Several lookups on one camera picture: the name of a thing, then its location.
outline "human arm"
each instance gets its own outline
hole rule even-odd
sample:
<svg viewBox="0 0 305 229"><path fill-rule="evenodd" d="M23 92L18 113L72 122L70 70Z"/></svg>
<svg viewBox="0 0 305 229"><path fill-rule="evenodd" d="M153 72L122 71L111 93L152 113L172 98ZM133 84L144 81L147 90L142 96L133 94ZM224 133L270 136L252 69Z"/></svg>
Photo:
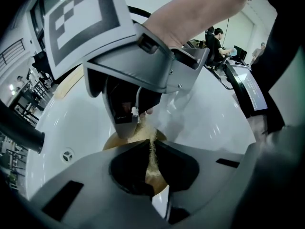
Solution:
<svg viewBox="0 0 305 229"><path fill-rule="evenodd" d="M239 12L247 0L173 0L143 24L169 47L181 47L210 26Z"/></svg>
<svg viewBox="0 0 305 229"><path fill-rule="evenodd" d="M227 49L227 50L223 50L222 48L219 48L218 51L221 55L225 55L225 54L229 54L229 53L233 52L233 48Z"/></svg>
<svg viewBox="0 0 305 229"><path fill-rule="evenodd" d="M256 56L257 56L257 49L255 49L252 53L252 56L253 56L253 61L256 60Z"/></svg>

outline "chair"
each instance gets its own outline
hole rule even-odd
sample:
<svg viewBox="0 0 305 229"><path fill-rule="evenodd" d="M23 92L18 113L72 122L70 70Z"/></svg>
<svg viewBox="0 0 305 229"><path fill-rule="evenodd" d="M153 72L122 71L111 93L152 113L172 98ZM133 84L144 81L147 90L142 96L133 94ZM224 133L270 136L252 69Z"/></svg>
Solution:
<svg viewBox="0 0 305 229"><path fill-rule="evenodd" d="M67 71L65 74L63 74L61 77L59 77L58 79L54 79L50 65L49 65L49 61L48 61L48 57L46 52L41 51L40 53L36 54L34 56L34 60L35 63L32 64L32 66L37 69L38 72L42 72L42 73L48 73L52 79L52 81L55 84L60 84L73 70L75 70L78 66L76 65L75 67L73 67L72 69L70 69L69 71Z"/></svg>
<svg viewBox="0 0 305 229"><path fill-rule="evenodd" d="M210 49L208 59L206 61L207 65L209 65L210 63L212 63L214 61L214 57L215 57L214 43L215 43L215 39L214 39L213 33L207 32L205 34L205 44L206 44L206 47L208 49Z"/></svg>

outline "railing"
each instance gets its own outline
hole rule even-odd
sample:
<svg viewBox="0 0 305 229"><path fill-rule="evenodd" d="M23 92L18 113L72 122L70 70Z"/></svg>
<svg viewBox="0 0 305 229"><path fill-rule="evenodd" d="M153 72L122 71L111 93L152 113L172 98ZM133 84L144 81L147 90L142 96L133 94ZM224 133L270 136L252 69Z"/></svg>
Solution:
<svg viewBox="0 0 305 229"><path fill-rule="evenodd" d="M16 41L0 54L0 69L25 51L22 39Z"/></svg>

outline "person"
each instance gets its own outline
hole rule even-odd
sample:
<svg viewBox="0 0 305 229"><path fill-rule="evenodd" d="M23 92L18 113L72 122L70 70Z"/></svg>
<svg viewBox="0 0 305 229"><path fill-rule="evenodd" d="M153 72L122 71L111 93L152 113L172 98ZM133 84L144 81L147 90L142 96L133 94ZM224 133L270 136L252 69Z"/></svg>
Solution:
<svg viewBox="0 0 305 229"><path fill-rule="evenodd" d="M220 45L220 40L224 36L224 32L223 32L222 29L216 28L215 31L214 31L214 34L215 34L215 43L214 43L215 56L214 56L214 61L221 62L224 59L223 55L229 54L229 53L233 52L233 48L224 50L222 48L222 46Z"/></svg>
<svg viewBox="0 0 305 229"><path fill-rule="evenodd" d="M17 87L19 89L21 89L23 87L23 85L24 85L24 81L22 79L22 76L18 75L18 77L17 77Z"/></svg>
<svg viewBox="0 0 305 229"><path fill-rule="evenodd" d="M256 58L257 58L261 53L263 53L265 47L266 47L266 46L265 46L265 43L262 42L262 43L261 43L261 49L257 48L257 49L254 50L254 52L252 53L253 59L252 59L252 61L251 61L251 63L250 63L250 66L254 63L254 61L256 60Z"/></svg>

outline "black shirt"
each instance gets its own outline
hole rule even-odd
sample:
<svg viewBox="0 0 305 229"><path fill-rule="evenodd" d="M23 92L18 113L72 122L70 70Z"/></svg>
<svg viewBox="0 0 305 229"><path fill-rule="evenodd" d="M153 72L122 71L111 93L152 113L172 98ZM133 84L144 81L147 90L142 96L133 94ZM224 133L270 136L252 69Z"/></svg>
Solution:
<svg viewBox="0 0 305 229"><path fill-rule="evenodd" d="M219 53L219 48L222 48L221 45L220 45L220 41L214 37L214 61L216 62L220 62L222 61L224 58L222 57L222 55Z"/></svg>

